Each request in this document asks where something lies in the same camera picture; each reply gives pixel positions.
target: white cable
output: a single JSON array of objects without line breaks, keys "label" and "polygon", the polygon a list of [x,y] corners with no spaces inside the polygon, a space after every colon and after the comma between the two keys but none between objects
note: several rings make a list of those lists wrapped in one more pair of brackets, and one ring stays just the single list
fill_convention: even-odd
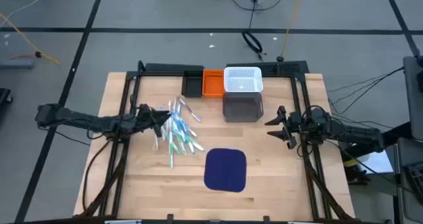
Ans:
[{"label": "white cable", "polygon": [[[23,9],[26,9],[27,7],[30,7],[30,6],[33,6],[33,4],[35,4],[36,2],[38,2],[39,0],[35,0],[34,2],[32,2],[32,3],[30,3],[30,4],[28,4],[27,6],[23,6],[23,7],[21,7],[20,9],[17,9],[17,10],[15,10],[15,11],[13,11],[13,12],[11,12],[11,14],[9,14],[6,18],[7,19],[9,19],[11,16],[13,16],[15,13],[17,13],[17,12],[19,12],[19,11],[21,11],[21,10],[23,10]],[[6,21],[4,20],[1,24],[0,24],[0,28],[4,25],[6,23]]]}]

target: black floor stripe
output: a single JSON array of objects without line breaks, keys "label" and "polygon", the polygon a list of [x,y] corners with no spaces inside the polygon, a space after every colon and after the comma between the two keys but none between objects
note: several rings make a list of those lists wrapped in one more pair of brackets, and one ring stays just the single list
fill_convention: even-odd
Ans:
[{"label": "black floor stripe", "polygon": [[[22,27],[21,32],[79,32],[84,28],[38,28]],[[246,28],[92,28],[94,33],[241,33]],[[0,32],[14,32],[13,28],[0,28]],[[285,28],[252,28],[257,34],[285,34]],[[402,35],[403,30],[385,29],[291,29],[290,34],[322,34],[322,35]],[[409,30],[410,35],[423,35],[423,30]]]},{"label": "black floor stripe", "polygon": [[403,16],[401,15],[401,12],[399,11],[398,5],[395,2],[395,0],[388,0],[389,4],[392,7],[392,10],[394,11],[394,14],[398,20],[398,23],[401,27],[401,29],[404,32],[405,38],[408,42],[408,46],[410,46],[411,52],[414,56],[417,56],[419,54],[419,51],[417,49],[416,43],[414,43],[414,40],[412,39],[412,34],[410,33],[410,31],[408,30],[407,25],[405,24],[405,20],[403,18]]},{"label": "black floor stripe", "polygon": [[[101,0],[95,0],[93,8],[91,9],[90,17],[84,29],[82,39],[79,43],[77,52],[75,54],[75,58],[73,59],[71,69],[69,70],[69,75],[67,76],[63,91],[59,99],[60,105],[64,105],[66,103],[67,96],[69,95],[69,92],[71,90],[73,78],[75,77],[75,73],[77,71],[79,62],[81,61],[81,57],[88,40],[88,35],[90,33],[90,29],[93,26],[95,16],[100,6],[100,2]],[[26,214],[28,213],[28,209],[32,201],[32,197],[34,196],[35,189],[37,187],[37,183],[40,179],[42,169],[44,168],[44,164],[46,163],[48,152],[50,151],[50,147],[52,146],[52,141],[54,138],[55,131],[56,131],[56,128],[50,128],[48,130],[46,139],[44,140],[44,143],[41,148],[40,155],[38,156],[37,162],[35,164],[34,171],[32,171],[32,176],[29,181],[28,187],[26,188],[24,198],[22,199],[22,202],[20,203],[20,207],[19,207],[17,216],[15,218],[15,223],[22,223],[25,220]]]}]

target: blue cloth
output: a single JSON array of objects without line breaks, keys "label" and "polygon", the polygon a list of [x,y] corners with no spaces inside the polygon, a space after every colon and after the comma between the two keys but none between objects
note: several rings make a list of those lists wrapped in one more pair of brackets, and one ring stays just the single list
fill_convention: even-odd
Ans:
[{"label": "blue cloth", "polygon": [[247,158],[235,149],[212,149],[207,153],[204,183],[211,190],[241,192],[247,179]]}]

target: wooden table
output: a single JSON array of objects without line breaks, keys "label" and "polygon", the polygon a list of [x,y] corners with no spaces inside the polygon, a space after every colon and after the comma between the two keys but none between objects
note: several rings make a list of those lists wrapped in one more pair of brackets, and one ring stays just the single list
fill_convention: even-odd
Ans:
[{"label": "wooden table", "polygon": [[[125,76],[125,73],[109,74],[99,116],[118,114]],[[329,111],[323,76],[307,74],[306,78],[311,104]],[[175,219],[259,221],[269,215],[272,221],[312,221],[303,159],[297,156],[295,149],[288,150],[285,142],[266,134],[282,127],[264,126],[276,117],[279,105],[284,105],[287,113],[294,111],[289,79],[264,78],[263,84],[264,115],[256,123],[226,123],[221,98],[186,99],[194,113],[201,116],[201,123],[182,109],[182,117],[198,134],[197,141],[206,150],[220,147],[245,153],[247,185],[242,192],[206,188],[206,152],[175,155],[171,170],[167,142],[154,151],[153,130],[147,130],[131,138],[118,218],[166,219],[167,214],[172,213]],[[181,85],[182,77],[142,77],[138,101],[154,108],[166,107],[169,100],[180,95]],[[299,84],[298,88],[304,111]],[[91,143],[87,164],[104,143],[104,139]],[[93,200],[104,184],[110,148],[111,145],[97,157],[90,170],[87,202]],[[354,216],[340,151],[334,145],[324,144],[321,160],[328,189],[345,211]],[[82,212],[82,185],[75,214]],[[321,200],[315,189],[317,199]],[[106,213],[111,213],[113,195],[112,190]],[[321,217],[324,217],[321,202],[318,203]]]}]

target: white mesh basket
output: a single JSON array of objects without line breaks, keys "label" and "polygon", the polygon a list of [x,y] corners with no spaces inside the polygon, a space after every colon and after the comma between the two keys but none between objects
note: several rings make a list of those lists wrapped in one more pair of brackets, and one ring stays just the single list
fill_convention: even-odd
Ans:
[{"label": "white mesh basket", "polygon": [[262,71],[258,67],[226,67],[224,71],[226,92],[261,92]]}]

